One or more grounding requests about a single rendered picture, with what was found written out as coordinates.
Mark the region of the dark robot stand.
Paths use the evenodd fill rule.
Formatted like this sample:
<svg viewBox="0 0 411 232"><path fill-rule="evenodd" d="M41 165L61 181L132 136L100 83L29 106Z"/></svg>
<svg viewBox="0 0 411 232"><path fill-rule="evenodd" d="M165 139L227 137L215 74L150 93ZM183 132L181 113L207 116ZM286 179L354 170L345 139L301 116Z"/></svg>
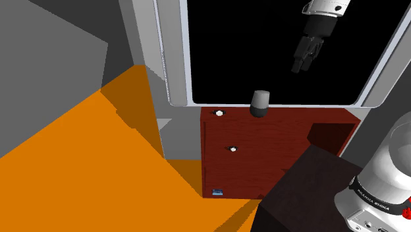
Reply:
<svg viewBox="0 0 411 232"><path fill-rule="evenodd" d="M334 197L361 170L309 146L259 203L250 232L352 232Z"/></svg>

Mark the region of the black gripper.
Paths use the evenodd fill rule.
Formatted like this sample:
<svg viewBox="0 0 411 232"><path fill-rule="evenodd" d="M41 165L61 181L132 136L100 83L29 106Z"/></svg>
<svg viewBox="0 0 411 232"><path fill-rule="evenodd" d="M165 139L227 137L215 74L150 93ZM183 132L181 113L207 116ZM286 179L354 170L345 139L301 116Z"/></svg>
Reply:
<svg viewBox="0 0 411 232"><path fill-rule="evenodd" d="M298 43L294 52L294 63L291 71L299 73L308 71L312 62L319 55L323 45L323 38L329 37L338 21L337 17L324 15L310 15L306 21L303 33L304 36Z"/></svg>

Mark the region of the grey cylindrical smart speaker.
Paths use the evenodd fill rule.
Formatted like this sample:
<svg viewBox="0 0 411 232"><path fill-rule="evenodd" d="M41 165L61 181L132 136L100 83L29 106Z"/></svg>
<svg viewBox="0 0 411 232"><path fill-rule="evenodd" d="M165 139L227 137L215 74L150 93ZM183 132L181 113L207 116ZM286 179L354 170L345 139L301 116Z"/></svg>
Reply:
<svg viewBox="0 0 411 232"><path fill-rule="evenodd" d="M261 118L265 117L269 108L270 92L265 90L256 90L252 96L250 104L250 113L252 116Z"/></svg>

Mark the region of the red-brown wooden cabinet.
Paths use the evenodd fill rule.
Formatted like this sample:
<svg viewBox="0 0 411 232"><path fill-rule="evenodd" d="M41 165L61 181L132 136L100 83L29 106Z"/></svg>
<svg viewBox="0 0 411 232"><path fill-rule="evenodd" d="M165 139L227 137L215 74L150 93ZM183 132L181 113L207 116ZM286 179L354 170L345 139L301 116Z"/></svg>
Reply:
<svg viewBox="0 0 411 232"><path fill-rule="evenodd" d="M227 113L216 116L216 109ZM309 146L339 156L360 121L341 108L271 107L257 118L248 107L203 107L202 196L262 199Z"/></svg>

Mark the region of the white-framed dark window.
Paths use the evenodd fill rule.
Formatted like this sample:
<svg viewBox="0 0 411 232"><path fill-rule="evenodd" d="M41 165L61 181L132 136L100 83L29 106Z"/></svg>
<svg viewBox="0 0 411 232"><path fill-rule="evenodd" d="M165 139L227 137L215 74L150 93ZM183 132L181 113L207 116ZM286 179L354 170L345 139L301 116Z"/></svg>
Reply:
<svg viewBox="0 0 411 232"><path fill-rule="evenodd" d="M411 62L411 0L350 0L308 71L291 71L311 0L153 0L169 103L374 108Z"/></svg>

